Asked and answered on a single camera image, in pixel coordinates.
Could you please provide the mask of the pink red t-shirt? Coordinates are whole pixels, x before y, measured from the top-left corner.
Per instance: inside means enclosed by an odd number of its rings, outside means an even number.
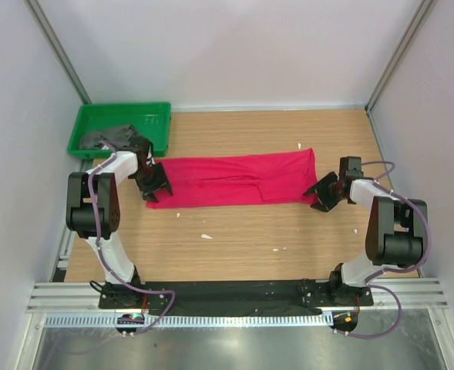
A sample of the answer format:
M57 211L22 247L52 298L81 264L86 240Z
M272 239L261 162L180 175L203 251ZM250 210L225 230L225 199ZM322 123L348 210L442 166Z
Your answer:
M303 203L318 182L313 150L250 156L173 158L160 161L172 194L157 193L151 209Z

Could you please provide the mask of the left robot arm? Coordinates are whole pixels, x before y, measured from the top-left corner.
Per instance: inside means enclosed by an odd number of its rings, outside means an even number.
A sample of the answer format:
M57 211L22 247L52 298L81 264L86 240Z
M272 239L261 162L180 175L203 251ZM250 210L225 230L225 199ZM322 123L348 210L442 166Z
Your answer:
M173 193L172 185L163 164L154 159L153 143L138 133L125 132L108 138L96 131L82 143L85 149L107 148L112 154L86 172L69 175L66 225L93 249L105 271L104 284L90 283L103 302L135 308L146 292L118 235L118 186L125 179L134 180L142 199L156 203L160 191Z

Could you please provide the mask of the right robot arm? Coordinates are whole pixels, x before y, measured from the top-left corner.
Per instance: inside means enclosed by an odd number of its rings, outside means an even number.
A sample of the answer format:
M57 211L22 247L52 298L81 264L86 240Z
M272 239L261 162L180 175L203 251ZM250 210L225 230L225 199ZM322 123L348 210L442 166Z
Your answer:
M325 293L335 305L347 305L368 292L368 286L387 272L406 274L427 259L432 243L427 204L410 200L383 187L378 178L366 177L358 156L344 156L339 171L330 172L309 187L312 208L329 212L343 200L368 209L364 250L340 263L325 283Z

